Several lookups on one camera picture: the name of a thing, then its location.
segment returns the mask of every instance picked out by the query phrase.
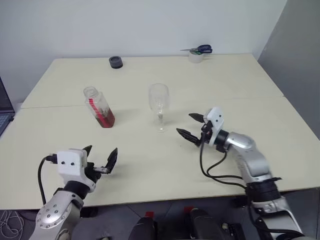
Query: black round object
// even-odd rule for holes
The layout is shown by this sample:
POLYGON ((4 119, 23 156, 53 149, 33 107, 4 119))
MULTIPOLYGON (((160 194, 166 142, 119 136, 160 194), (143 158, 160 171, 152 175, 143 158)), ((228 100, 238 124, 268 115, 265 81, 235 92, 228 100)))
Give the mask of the black round object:
POLYGON ((109 58, 109 63, 111 65, 111 67, 113 69, 119 69, 123 66, 123 63, 122 63, 122 60, 121 60, 121 57, 119 56, 112 56, 109 58))

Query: white table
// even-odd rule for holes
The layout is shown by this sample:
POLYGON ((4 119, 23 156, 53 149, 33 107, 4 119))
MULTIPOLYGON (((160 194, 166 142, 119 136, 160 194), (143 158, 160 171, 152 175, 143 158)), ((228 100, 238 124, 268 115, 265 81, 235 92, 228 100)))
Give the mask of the white table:
MULTIPOLYGON (((86 206, 243 194, 242 188, 204 177, 199 149, 175 130, 184 128, 199 136, 202 125, 188 113, 204 113, 213 106, 222 107, 226 131, 247 134, 256 141, 273 175, 283 178, 277 182, 280 190, 320 186, 320 141, 284 97, 173 101, 167 117, 169 130, 164 133, 153 129, 145 100, 139 106, 111 105, 116 118, 113 128, 101 128, 86 106, 40 107, 21 109, 0 139, 0 209, 40 208, 37 169, 41 159, 87 145, 93 145, 89 161, 96 165, 105 165, 115 147, 118 162, 112 174, 103 176, 95 192, 88 194, 86 206)), ((204 164, 221 157, 207 146, 204 164)), ((214 173, 239 171, 229 156, 214 173)), ((47 199, 63 187, 56 165, 46 162, 42 179, 47 199)))
POLYGON ((53 61, 22 108, 80 106, 94 86, 109 104, 148 102, 148 87, 168 85, 173 103, 214 99, 280 97, 282 92, 251 54, 211 55, 198 64, 184 56, 124 57, 113 69, 108 58, 53 61))

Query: floor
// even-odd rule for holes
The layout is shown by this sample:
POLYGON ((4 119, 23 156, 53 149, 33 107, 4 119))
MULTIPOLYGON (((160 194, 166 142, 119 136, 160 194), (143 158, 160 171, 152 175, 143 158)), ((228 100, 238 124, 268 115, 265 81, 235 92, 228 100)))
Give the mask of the floor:
MULTIPOLYGON (((304 234, 320 239, 320 189, 294 191, 284 193, 284 196, 304 234)), ((256 229, 249 221, 247 208, 235 208, 234 199, 235 197, 212 197, 101 206, 98 208, 96 217, 80 220, 74 229, 72 239, 98 240, 103 237, 112 237, 112 240, 127 240, 133 226, 147 211, 154 212, 160 240, 188 239, 184 225, 184 207, 190 206, 206 210, 216 218, 218 223, 241 223, 247 240, 259 239, 256 229)), ((35 217, 35 213, 22 213, 30 219, 35 217)), ((34 225, 32 221, 25 221, 21 240, 29 239, 34 225)))

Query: wine glass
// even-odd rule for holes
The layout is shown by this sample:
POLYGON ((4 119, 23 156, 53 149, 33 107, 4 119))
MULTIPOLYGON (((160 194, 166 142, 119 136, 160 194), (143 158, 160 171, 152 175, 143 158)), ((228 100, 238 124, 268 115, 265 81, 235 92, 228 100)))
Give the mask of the wine glass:
POLYGON ((164 113, 169 109, 169 89, 167 85, 156 83, 149 87, 149 105, 155 115, 155 127, 158 132, 165 132, 164 113))

